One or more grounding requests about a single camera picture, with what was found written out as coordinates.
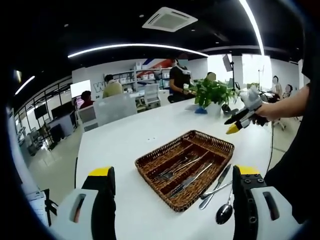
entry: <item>air conditioner vent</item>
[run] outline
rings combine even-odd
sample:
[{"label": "air conditioner vent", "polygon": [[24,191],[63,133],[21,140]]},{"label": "air conditioner vent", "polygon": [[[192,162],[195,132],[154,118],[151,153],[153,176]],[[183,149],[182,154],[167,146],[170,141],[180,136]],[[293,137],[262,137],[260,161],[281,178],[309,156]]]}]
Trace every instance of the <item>air conditioner vent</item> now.
[{"label": "air conditioner vent", "polygon": [[142,27],[173,33],[196,21],[198,21],[198,19],[184,12],[162,7],[153,14]]}]

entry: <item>person in yellow shirt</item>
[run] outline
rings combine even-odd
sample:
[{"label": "person in yellow shirt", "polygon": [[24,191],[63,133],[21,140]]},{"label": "person in yellow shirt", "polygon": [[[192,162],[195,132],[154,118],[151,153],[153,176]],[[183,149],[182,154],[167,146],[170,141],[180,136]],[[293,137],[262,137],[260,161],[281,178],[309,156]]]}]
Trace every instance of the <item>person in yellow shirt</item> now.
[{"label": "person in yellow shirt", "polygon": [[124,92],[122,85],[117,80],[114,80],[114,76],[111,74],[105,76],[104,81],[106,82],[106,86],[103,90],[103,99],[113,95],[122,94]]}]

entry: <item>blue object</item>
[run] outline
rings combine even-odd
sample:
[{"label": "blue object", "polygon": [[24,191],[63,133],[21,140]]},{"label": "blue object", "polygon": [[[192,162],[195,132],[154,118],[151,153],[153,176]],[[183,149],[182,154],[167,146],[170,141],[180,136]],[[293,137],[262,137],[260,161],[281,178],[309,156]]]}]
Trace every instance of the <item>blue object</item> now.
[{"label": "blue object", "polygon": [[202,106],[199,106],[195,112],[195,114],[208,114],[207,110],[205,110]]}]

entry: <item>green plant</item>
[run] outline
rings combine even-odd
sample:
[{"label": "green plant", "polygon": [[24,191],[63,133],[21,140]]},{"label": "green plant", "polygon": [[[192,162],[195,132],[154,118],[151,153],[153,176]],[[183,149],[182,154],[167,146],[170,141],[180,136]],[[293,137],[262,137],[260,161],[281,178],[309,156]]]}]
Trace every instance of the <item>green plant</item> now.
[{"label": "green plant", "polygon": [[204,109],[210,105],[211,102],[215,104],[228,104],[229,99],[236,100],[237,93],[231,88],[220,81],[210,80],[207,77],[205,79],[199,79],[195,86],[189,88],[196,92],[195,104]]}]

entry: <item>ceiling light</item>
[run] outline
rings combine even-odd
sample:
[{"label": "ceiling light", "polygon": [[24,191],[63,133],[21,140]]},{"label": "ceiling light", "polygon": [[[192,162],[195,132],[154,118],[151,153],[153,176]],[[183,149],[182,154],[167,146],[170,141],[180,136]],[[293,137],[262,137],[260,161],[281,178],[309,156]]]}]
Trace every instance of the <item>ceiling light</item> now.
[{"label": "ceiling light", "polygon": [[258,40],[258,44],[259,44],[259,47],[260,47],[260,51],[261,51],[261,55],[264,56],[265,55],[265,50],[264,50],[264,45],[262,43],[262,38],[261,38],[261,35],[260,35],[260,32],[259,32],[259,28],[258,28],[258,25],[257,25],[257,22],[255,20],[255,17],[254,17],[254,14],[252,13],[248,3],[246,0],[239,0],[242,7],[244,8],[246,14],[248,15],[249,19],[250,19],[250,22],[253,26],[253,30],[254,30],[254,33],[255,33],[255,36],[256,36],[256,39]]},{"label": "ceiling light", "polygon": [[24,84],[22,84],[21,87],[19,87],[19,89],[15,92],[14,95],[17,95],[18,93],[20,93],[20,91],[28,84],[31,82],[31,80],[33,80],[35,78],[35,76],[30,77],[27,81],[25,81]]},{"label": "ceiling light", "polygon": [[175,49],[179,51],[184,51],[192,54],[198,54],[204,57],[209,57],[208,54],[199,52],[199,51],[193,51],[182,47],[177,46],[168,46],[168,45],[161,45],[161,44],[150,44],[150,43],[126,43],[126,44],[115,44],[115,45],[107,45],[107,46],[100,46],[95,48],[90,48],[87,50],[79,51],[73,54],[68,55],[68,58],[72,58],[81,54],[97,51],[97,50],[103,50],[103,49],[114,49],[114,48],[124,48],[124,47],[153,47],[153,48],[164,48],[164,49]]}]

